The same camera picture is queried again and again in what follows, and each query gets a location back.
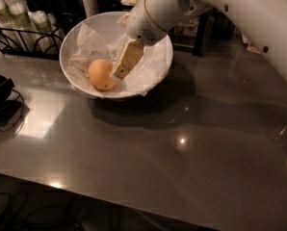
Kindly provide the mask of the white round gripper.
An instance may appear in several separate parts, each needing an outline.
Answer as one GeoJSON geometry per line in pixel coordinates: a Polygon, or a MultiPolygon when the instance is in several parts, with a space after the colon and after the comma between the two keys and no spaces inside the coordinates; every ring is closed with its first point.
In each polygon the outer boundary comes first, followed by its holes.
{"type": "Polygon", "coordinates": [[[167,32],[160,29],[150,18],[145,1],[141,0],[130,13],[124,14],[117,25],[135,40],[127,41],[118,53],[110,78],[122,81],[139,63],[144,55],[144,45],[152,46],[162,40],[167,32]]]}

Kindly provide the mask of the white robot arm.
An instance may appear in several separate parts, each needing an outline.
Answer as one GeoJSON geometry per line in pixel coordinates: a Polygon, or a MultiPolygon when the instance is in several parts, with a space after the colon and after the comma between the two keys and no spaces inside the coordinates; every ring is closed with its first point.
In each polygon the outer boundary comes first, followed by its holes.
{"type": "Polygon", "coordinates": [[[179,22],[212,8],[223,13],[287,82],[287,0],[142,0],[128,14],[125,32],[152,46],[179,22]]]}

